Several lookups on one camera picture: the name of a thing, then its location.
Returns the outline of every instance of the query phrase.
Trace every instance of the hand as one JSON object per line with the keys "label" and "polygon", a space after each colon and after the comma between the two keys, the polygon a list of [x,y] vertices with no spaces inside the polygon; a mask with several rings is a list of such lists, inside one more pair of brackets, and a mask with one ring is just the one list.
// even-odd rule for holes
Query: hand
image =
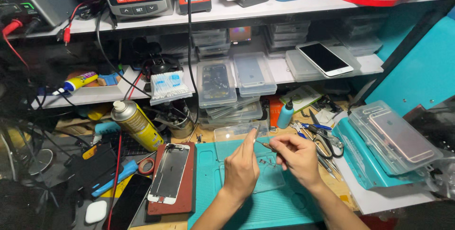
{"label": "hand", "polygon": [[289,169],[300,184],[309,190],[323,184],[313,141],[284,134],[272,138],[269,143],[278,152],[277,164],[281,164],[283,170]]}
{"label": "hand", "polygon": [[234,202],[243,203],[256,186],[259,166],[254,154],[256,129],[248,133],[243,143],[224,160],[224,186],[222,191]]}

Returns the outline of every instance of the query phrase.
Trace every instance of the yellow spray can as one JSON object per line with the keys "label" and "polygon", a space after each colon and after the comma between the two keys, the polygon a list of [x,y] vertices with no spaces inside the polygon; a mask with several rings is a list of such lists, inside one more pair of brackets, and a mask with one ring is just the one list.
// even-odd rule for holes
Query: yellow spray can
{"label": "yellow spray can", "polygon": [[150,152],[156,151],[158,146],[164,143],[155,125],[132,100],[114,102],[111,117]]}

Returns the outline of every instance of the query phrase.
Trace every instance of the black phone screen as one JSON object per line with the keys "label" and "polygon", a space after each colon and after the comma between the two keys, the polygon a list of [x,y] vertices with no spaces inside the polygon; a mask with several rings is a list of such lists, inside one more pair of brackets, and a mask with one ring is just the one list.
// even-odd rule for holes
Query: black phone screen
{"label": "black phone screen", "polygon": [[[127,230],[139,210],[142,201],[147,195],[152,180],[139,174],[134,174],[128,182],[117,203],[112,208],[111,230]],[[107,221],[103,224],[103,229],[107,229]]]}
{"label": "black phone screen", "polygon": [[349,66],[320,43],[300,47],[299,49],[325,72]]}

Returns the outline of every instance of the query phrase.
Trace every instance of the white iphone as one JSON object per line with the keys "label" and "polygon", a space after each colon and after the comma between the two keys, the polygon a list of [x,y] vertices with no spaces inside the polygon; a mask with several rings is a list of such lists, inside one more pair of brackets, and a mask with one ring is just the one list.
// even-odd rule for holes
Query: white iphone
{"label": "white iphone", "polygon": [[335,77],[354,70],[318,41],[300,44],[295,48],[326,77]]}

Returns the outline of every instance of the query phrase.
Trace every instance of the red wire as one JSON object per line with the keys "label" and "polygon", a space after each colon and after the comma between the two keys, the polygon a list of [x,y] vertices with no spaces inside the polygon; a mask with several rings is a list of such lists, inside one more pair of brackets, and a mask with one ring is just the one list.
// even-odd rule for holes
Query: red wire
{"label": "red wire", "polygon": [[112,201],[111,201],[111,208],[109,209],[109,218],[107,221],[107,230],[111,230],[111,217],[112,217],[112,208],[114,205],[114,198],[115,198],[115,191],[117,189],[117,181],[118,181],[118,165],[120,165],[120,148],[122,147],[122,131],[120,130],[120,138],[118,140],[118,151],[117,151],[117,169],[115,171],[115,178],[114,178],[114,186],[112,192]]}
{"label": "red wire", "polygon": [[[134,83],[134,86],[136,86],[136,84],[139,82],[139,80],[141,79],[141,76],[142,76],[142,73],[139,75],[139,78],[136,80],[136,82]],[[128,100],[131,98],[131,95],[133,94],[133,91],[134,91],[134,86],[133,86],[133,89],[131,89],[131,93],[128,97]]]}
{"label": "red wire", "polygon": [[22,63],[24,65],[26,65],[27,67],[27,75],[30,74],[30,67],[28,66],[27,62],[20,56],[20,54],[14,49],[14,47],[9,43],[8,41],[8,38],[6,37],[6,35],[3,35],[3,39],[6,41],[6,43],[8,44],[8,46],[11,48],[11,50],[16,54],[16,56],[22,61]]}

